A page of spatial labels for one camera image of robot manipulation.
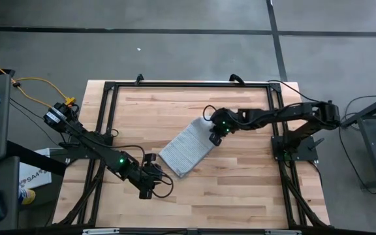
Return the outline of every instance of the concrete floor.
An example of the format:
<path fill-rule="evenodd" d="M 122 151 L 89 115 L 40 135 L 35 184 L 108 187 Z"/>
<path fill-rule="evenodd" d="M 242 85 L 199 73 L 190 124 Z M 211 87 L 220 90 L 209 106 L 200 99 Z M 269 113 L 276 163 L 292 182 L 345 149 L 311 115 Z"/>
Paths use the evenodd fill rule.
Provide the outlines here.
<path fill-rule="evenodd" d="M 279 30 L 376 31 L 376 1 L 273 0 Z M 0 0 L 0 24 L 145 29 L 270 29 L 265 0 Z M 376 95 L 376 38 L 280 37 L 288 80 L 314 99 L 332 99 L 341 112 L 353 98 Z M 89 79 L 244 80 L 279 79 L 272 36 L 0 33 L 0 66 L 16 77 L 44 77 L 79 102 Z M 62 101 L 40 82 L 23 88 L 53 104 Z M 39 115 L 46 108 L 12 97 Z M 357 111 L 373 99 L 356 102 Z M 60 141 L 60 136 L 41 123 Z M 31 149 L 54 147 L 16 110 L 10 111 L 10 140 Z M 324 195 L 331 224 L 376 231 L 376 195 L 360 190 L 337 137 L 321 131 L 318 146 Z M 358 133 L 344 142 L 360 174 L 371 177 Z M 29 225 L 45 223 L 46 213 Z"/>

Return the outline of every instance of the butcher block tabletop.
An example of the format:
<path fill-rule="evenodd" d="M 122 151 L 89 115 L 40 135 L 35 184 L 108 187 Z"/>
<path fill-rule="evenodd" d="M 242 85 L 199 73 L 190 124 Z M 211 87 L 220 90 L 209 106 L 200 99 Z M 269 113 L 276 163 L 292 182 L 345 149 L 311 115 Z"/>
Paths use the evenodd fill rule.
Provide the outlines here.
<path fill-rule="evenodd" d="M 87 83 L 79 120 L 89 131 L 94 131 L 97 124 L 104 83 L 105 80 L 89 80 Z M 295 82 L 288 85 L 298 89 Z M 285 105 L 301 102 L 299 94 L 287 86 L 281 84 L 281 89 Z M 103 130 L 111 96 L 109 94 Z M 112 125 L 119 131 L 114 145 L 138 144 L 146 153 L 159 153 L 192 120 L 201 117 L 208 104 L 216 108 L 268 109 L 266 90 L 262 88 L 121 87 Z M 303 123 L 291 121 L 289 129 L 294 130 Z M 173 174 L 158 157 L 157 163 L 174 180 L 172 194 L 163 199 L 154 196 L 151 200 L 138 199 L 138 190 L 132 184 L 121 181 L 106 170 L 96 226 L 288 228 L 279 168 L 272 155 L 272 135 L 271 125 L 230 134 L 183 179 Z M 139 149 L 122 150 L 141 160 Z M 78 160 L 67 168 L 54 223 L 62 220 L 80 198 L 88 162 Z M 296 167 L 302 196 L 320 219 L 329 223 L 317 171 L 307 162 L 297 162 Z M 168 190 L 169 186 L 162 184 L 155 192 L 165 195 Z M 86 219 L 91 201 L 92 198 L 89 199 Z M 291 202 L 294 218 L 298 221 L 292 195 Z"/>

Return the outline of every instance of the cloth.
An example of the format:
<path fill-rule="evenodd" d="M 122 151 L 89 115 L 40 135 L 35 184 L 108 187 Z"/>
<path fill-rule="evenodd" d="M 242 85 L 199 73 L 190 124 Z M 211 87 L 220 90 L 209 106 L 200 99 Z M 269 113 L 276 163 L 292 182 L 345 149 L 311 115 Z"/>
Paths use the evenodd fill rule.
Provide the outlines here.
<path fill-rule="evenodd" d="M 166 145 L 159 156 L 180 178 L 190 172 L 215 146 L 208 139 L 211 121 L 199 117 Z"/>

